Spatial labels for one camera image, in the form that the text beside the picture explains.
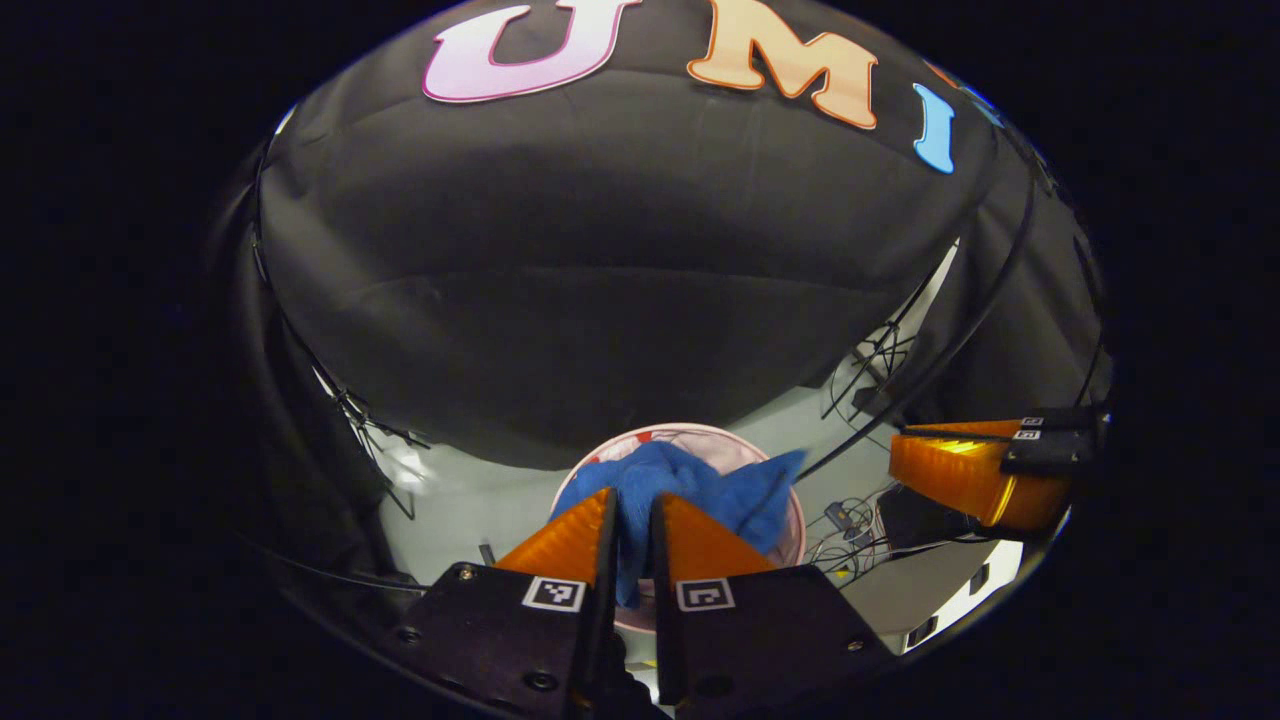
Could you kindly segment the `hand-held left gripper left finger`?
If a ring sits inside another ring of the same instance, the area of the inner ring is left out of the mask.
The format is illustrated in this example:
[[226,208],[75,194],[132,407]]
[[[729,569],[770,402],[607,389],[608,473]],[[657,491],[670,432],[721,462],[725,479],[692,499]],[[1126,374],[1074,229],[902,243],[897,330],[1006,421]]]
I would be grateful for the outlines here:
[[380,641],[396,670],[499,719],[600,706],[614,629],[616,492],[600,489],[499,562],[456,562]]

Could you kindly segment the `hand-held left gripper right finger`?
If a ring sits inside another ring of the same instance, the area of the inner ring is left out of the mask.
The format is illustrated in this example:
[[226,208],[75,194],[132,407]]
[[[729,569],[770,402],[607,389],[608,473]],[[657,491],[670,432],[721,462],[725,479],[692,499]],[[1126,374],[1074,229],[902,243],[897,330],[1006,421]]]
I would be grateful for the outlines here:
[[809,565],[777,568],[692,502],[650,515],[660,702],[678,719],[823,719],[895,653]]

